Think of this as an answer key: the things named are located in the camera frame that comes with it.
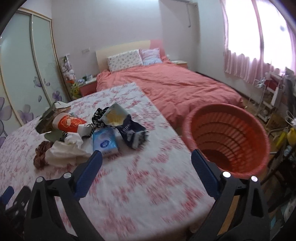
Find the white tissue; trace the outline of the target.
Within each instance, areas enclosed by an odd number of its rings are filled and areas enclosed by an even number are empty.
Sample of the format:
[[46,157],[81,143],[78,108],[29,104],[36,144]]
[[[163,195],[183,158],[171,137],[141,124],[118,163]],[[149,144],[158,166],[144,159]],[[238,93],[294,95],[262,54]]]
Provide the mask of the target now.
[[78,133],[68,133],[64,142],[56,141],[45,152],[45,161],[55,167],[84,163],[93,154],[92,139],[82,139]]

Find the red paper cup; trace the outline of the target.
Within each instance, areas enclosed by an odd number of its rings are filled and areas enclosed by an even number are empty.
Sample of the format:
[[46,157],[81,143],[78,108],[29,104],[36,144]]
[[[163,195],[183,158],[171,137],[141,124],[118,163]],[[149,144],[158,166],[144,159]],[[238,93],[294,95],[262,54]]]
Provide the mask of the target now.
[[73,117],[68,113],[60,113],[53,119],[52,125],[63,132],[78,133],[79,125],[86,123],[87,121],[81,118]]

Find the blue tissue pack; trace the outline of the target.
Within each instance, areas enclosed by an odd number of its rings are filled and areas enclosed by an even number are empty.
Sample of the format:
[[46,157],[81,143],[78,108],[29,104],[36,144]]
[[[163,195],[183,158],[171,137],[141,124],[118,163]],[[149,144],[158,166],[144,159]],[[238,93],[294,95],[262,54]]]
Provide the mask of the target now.
[[102,157],[115,155],[119,152],[113,128],[102,128],[92,135],[93,151],[100,151]]

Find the dark blue snack bag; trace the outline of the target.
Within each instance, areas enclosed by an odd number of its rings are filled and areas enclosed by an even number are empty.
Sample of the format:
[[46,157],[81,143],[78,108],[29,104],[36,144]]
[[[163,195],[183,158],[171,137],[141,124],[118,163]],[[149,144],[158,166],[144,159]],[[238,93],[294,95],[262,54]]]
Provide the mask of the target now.
[[118,103],[112,104],[99,121],[117,129],[124,142],[132,149],[138,149],[148,138],[147,129],[133,121],[132,116]]

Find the red plastic trash basket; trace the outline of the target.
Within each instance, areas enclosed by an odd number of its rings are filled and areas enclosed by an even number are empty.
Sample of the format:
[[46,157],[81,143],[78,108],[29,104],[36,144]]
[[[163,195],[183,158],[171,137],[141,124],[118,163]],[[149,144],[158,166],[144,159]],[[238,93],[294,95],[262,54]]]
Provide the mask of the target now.
[[189,150],[200,150],[208,161],[237,178],[259,177],[267,168],[266,130],[255,116],[232,104],[193,109],[183,121],[182,138]]

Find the brown scrunchie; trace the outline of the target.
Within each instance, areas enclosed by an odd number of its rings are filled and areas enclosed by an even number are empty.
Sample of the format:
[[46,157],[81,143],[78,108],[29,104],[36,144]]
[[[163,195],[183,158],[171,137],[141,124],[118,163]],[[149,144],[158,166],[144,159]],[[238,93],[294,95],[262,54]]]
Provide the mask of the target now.
[[50,149],[53,146],[53,142],[49,141],[43,141],[41,144],[37,146],[35,149],[35,157],[33,159],[34,166],[38,170],[44,169],[46,166],[48,166],[47,161],[45,160],[45,154],[48,149]]

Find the light green sock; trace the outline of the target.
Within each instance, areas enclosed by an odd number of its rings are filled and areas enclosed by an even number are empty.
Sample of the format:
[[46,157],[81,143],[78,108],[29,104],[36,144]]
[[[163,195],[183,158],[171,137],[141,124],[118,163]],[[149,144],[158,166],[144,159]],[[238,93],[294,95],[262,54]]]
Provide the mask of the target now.
[[63,132],[61,130],[53,130],[51,132],[45,133],[44,137],[46,140],[48,140],[49,142],[64,142],[65,138],[67,137],[66,132]]

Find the floral pink white bedsheet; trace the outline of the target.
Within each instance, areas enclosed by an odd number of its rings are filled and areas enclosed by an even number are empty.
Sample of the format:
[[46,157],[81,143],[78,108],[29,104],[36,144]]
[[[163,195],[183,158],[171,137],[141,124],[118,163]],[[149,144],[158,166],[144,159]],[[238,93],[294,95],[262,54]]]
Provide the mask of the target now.
[[191,153],[168,121],[135,84],[124,84],[71,103],[90,120],[98,108],[119,103],[144,126],[148,141],[129,148],[117,137],[119,153],[105,158],[80,204],[105,240],[177,240],[197,229],[214,199],[191,163]]

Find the black mesh mat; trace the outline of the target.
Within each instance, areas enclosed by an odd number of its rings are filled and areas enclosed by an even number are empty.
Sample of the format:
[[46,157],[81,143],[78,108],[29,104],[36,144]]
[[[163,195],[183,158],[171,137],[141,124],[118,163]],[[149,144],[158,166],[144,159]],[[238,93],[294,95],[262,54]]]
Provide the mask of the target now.
[[83,125],[79,125],[77,132],[82,138],[89,138],[93,135],[97,127],[93,123],[86,123]]

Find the black floral cloth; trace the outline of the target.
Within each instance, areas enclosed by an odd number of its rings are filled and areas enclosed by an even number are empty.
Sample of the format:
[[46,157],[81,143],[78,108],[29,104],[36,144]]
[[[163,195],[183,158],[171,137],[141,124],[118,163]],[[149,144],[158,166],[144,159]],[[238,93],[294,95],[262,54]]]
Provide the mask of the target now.
[[103,115],[106,113],[107,109],[109,109],[109,107],[106,107],[104,109],[98,108],[95,111],[95,113],[91,119],[91,121],[92,121],[91,126],[92,126],[93,131],[107,127],[107,125],[102,120],[100,120],[103,117]]

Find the wardrobe with purple flowers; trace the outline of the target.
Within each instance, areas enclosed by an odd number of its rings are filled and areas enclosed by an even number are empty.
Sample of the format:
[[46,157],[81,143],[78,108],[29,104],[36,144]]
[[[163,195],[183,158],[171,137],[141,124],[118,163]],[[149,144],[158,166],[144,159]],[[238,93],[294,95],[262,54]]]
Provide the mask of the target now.
[[19,8],[1,34],[1,143],[55,101],[69,100],[52,20]]

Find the plush toy display tube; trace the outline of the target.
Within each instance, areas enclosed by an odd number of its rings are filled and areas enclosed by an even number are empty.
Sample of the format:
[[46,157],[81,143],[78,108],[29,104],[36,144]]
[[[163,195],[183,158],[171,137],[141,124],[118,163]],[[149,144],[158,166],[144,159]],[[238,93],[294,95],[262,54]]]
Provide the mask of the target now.
[[65,85],[70,94],[71,99],[80,97],[78,82],[72,65],[70,63],[69,54],[61,58],[61,70]]

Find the pink left nightstand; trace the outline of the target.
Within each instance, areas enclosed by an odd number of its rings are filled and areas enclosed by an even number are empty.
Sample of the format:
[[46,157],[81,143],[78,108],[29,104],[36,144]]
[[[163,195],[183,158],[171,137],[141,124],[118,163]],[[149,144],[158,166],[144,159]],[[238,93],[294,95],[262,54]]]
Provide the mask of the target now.
[[91,80],[87,80],[83,85],[79,87],[80,94],[82,97],[93,94],[96,92],[97,87],[97,79],[92,78]]

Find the coral pink duvet bed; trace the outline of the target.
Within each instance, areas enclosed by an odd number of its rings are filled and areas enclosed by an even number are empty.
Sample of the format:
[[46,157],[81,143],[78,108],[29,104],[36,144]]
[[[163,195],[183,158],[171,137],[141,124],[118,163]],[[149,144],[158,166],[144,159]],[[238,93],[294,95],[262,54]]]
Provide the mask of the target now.
[[227,103],[244,107],[241,95],[228,85],[170,61],[117,72],[104,70],[97,75],[96,89],[101,91],[133,82],[173,128],[180,127],[189,112],[203,104]]

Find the pink curtain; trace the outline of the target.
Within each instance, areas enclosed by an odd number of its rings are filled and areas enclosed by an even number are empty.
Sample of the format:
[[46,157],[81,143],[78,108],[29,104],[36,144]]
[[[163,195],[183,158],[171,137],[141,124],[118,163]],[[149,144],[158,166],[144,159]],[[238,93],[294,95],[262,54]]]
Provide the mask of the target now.
[[224,71],[251,83],[295,71],[295,32],[271,1],[221,1]]

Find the right nightstand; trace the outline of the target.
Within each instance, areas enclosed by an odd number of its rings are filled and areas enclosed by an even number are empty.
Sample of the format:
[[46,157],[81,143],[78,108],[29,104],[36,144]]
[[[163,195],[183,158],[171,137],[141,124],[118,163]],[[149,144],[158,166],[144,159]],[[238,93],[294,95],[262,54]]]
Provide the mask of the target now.
[[186,61],[183,61],[183,60],[173,60],[173,61],[171,61],[171,63],[176,64],[176,65],[178,65],[178,66],[180,66],[182,68],[188,69],[188,63]]

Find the beige pink headboard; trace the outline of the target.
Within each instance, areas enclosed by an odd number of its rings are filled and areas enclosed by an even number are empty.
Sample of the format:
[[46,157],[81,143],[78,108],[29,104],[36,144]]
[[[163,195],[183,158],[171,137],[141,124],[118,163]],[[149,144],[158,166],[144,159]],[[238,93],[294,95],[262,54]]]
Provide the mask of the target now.
[[160,56],[166,56],[162,39],[152,39],[137,42],[124,43],[107,47],[96,51],[97,65],[100,72],[108,69],[107,57],[116,55],[122,52],[134,50],[134,49],[155,49],[159,48]]

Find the pink striped pillow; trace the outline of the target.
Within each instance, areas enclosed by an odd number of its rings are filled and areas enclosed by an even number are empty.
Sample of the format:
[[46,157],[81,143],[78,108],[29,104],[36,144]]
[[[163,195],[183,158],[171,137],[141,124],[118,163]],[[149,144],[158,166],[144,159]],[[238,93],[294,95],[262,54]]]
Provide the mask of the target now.
[[148,66],[152,64],[162,63],[160,49],[140,49],[140,55],[142,57],[143,65]]

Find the floral white pillow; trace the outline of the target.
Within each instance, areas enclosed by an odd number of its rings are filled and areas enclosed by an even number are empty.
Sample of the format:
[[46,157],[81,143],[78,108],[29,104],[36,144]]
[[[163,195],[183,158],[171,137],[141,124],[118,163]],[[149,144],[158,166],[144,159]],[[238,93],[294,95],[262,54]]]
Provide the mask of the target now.
[[117,72],[142,66],[143,61],[139,49],[135,49],[107,57],[107,64],[110,72]]

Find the wall socket plate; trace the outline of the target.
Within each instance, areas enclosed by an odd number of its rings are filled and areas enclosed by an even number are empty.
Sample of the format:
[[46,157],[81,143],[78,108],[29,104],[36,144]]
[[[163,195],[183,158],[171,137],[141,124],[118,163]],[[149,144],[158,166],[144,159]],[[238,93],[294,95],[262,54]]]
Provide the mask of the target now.
[[82,50],[82,53],[87,53],[87,52],[89,52],[90,51],[90,48],[86,48],[86,49],[83,49]]

